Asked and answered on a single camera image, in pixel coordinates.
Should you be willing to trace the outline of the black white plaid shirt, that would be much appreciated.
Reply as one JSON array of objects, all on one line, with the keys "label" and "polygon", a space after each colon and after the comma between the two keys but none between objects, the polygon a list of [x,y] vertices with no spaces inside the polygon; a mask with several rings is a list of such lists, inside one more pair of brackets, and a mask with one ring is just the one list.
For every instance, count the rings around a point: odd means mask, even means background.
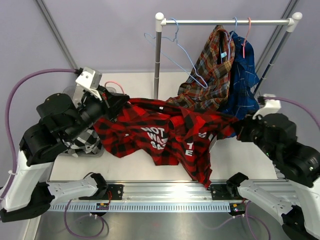
[{"label": "black white plaid shirt", "polygon": [[64,156],[78,157],[97,157],[102,151],[100,137],[93,127],[82,132],[73,142],[69,143],[68,149],[61,153]]}]

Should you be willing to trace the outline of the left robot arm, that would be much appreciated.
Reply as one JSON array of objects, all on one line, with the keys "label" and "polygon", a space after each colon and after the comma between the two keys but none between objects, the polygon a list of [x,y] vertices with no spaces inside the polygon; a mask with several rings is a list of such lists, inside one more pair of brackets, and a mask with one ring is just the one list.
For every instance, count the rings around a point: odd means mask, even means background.
[{"label": "left robot arm", "polygon": [[100,118],[113,121],[129,100],[127,94],[112,93],[99,86],[98,94],[85,92],[80,106],[64,93],[49,96],[36,110],[39,122],[25,131],[19,144],[17,172],[2,188],[0,218],[4,223],[36,218],[60,202],[107,195],[108,185],[99,173],[84,179],[50,183],[44,178],[68,143],[91,128]]}]

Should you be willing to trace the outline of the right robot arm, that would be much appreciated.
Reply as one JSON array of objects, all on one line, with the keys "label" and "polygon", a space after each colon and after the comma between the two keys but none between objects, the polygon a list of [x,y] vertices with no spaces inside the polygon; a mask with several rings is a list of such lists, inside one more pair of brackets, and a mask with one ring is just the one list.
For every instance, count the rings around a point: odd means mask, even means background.
[{"label": "right robot arm", "polygon": [[299,205],[281,201],[243,173],[226,182],[229,197],[247,199],[270,214],[292,240],[320,238],[320,153],[297,141],[297,126],[281,113],[246,116],[232,124],[237,140],[254,143],[294,188]]}]

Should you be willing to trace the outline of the red black plaid shirt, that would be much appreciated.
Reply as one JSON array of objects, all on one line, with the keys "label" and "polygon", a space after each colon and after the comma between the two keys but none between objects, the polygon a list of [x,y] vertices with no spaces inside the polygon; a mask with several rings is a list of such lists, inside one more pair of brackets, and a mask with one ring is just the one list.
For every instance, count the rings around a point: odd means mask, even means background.
[{"label": "red black plaid shirt", "polygon": [[210,144],[235,131],[238,119],[210,109],[192,109],[169,102],[132,98],[115,122],[100,118],[93,126],[107,152],[122,158],[138,150],[157,166],[182,165],[192,180],[211,185]]}]

